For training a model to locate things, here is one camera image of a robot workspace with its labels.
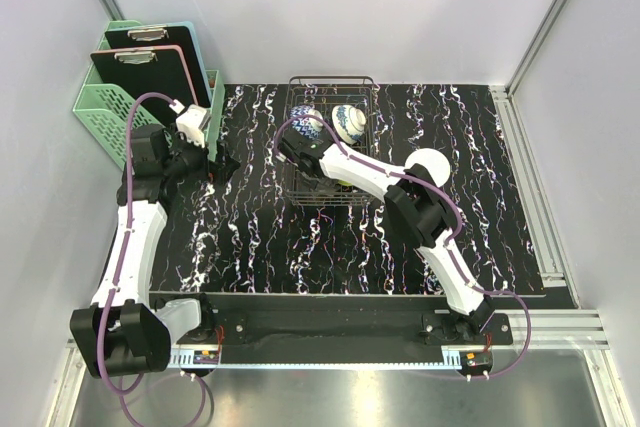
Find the red orange patterned bowl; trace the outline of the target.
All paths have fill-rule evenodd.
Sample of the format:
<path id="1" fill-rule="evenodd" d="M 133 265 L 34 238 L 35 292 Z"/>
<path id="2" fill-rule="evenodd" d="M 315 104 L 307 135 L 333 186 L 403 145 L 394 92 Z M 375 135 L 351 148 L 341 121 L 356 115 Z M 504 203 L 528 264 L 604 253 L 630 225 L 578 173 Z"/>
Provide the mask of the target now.
<path id="1" fill-rule="evenodd" d="M 292 128 L 301 135 L 315 140 L 320 137 L 324 125 L 320 122 L 322 114 L 311 105 L 298 105 L 290 109 L 293 119 Z"/>

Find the blue white patterned bowl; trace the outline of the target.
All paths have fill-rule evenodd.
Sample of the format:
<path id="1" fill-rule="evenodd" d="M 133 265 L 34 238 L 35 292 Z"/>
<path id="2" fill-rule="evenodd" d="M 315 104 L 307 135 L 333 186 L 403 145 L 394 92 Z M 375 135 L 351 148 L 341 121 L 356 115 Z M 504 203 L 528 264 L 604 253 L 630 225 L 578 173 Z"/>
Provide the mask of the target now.
<path id="1" fill-rule="evenodd" d="M 338 137 L 348 145 L 357 144 L 364 135 L 366 117 L 353 105 L 337 105 L 331 112 L 332 124 Z"/>

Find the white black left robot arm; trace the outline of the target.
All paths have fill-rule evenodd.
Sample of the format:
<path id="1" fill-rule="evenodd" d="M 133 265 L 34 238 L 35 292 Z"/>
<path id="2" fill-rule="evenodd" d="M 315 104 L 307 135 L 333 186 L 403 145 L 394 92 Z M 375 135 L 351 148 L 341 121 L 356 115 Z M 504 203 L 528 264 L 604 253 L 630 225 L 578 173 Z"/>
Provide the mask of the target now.
<path id="1" fill-rule="evenodd" d="M 156 251 L 179 184 L 197 175 L 224 184 L 240 164 L 224 141 L 209 150 L 184 133 L 149 124 L 132 130 L 117 192 L 118 226 L 106 269 L 89 306 L 70 318 L 73 339 L 94 378 L 164 371 L 180 340 L 208 341 L 215 333 L 211 304 L 203 297 L 150 301 Z"/>

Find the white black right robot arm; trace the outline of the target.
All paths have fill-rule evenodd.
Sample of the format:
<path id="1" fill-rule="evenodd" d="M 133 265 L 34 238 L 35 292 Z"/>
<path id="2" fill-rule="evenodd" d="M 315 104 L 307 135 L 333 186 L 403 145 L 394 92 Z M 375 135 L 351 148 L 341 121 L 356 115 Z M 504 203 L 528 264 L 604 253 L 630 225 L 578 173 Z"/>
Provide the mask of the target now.
<path id="1" fill-rule="evenodd" d="M 450 165 L 433 149 L 415 151 L 404 166 L 377 161 L 329 139 L 311 140 L 295 130 L 281 129 L 274 147 L 277 157 L 317 179 L 344 181 L 384 203 L 384 213 L 401 240 L 426 262 L 456 314 L 454 331 L 476 343 L 490 330 L 495 308 L 455 242 L 462 228 L 459 209 L 440 189 Z"/>

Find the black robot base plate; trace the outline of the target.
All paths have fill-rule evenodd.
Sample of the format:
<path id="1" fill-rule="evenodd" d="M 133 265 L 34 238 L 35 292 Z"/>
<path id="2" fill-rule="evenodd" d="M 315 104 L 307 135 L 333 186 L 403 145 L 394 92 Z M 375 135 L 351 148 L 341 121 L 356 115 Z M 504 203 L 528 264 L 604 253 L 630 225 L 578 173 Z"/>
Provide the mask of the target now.
<path id="1" fill-rule="evenodd" d="M 222 364 L 311 368 L 440 362 L 442 348 L 510 347 L 504 313 L 469 334 L 438 296 L 197 293 L 224 329 Z"/>

